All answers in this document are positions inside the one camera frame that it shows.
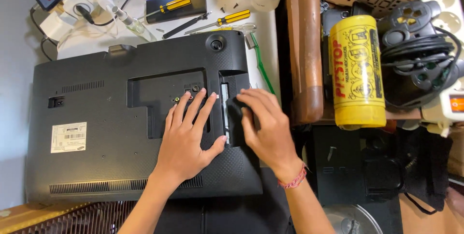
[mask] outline left hand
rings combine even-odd
[[[164,177],[165,181],[171,183],[174,190],[183,181],[195,177],[203,168],[208,166],[224,150],[224,144],[227,140],[226,136],[220,136],[209,150],[200,148],[203,127],[212,106],[216,102],[216,93],[212,93],[207,99],[195,120],[195,124],[193,124],[193,120],[201,101],[205,98],[206,89],[202,88],[195,96],[182,120],[190,95],[190,92],[187,91],[181,97],[179,104],[173,106],[167,114],[158,162],[152,173],[153,176]]]

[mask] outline barcode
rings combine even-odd
[[[85,137],[85,133],[77,133],[77,134],[67,134],[65,135],[65,139],[74,139],[74,138],[83,138]]]

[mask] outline yellow bottle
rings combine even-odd
[[[385,98],[375,19],[352,16],[330,30],[335,123],[346,130],[383,127]]]

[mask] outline label sticker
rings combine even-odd
[[[87,122],[54,125],[51,128],[51,153],[85,150]]]

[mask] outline black screwdriver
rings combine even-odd
[[[176,27],[175,29],[167,32],[166,34],[163,35],[163,39],[166,39],[166,38],[169,38],[175,34],[177,34],[178,32],[196,24],[198,21],[200,20],[203,20],[203,19],[208,19],[208,15],[211,14],[212,12],[207,12],[207,13],[204,13],[203,15],[199,16],[199,17],[195,17],[194,19],[190,20],[189,22],[187,23],[184,23],[178,27]]]

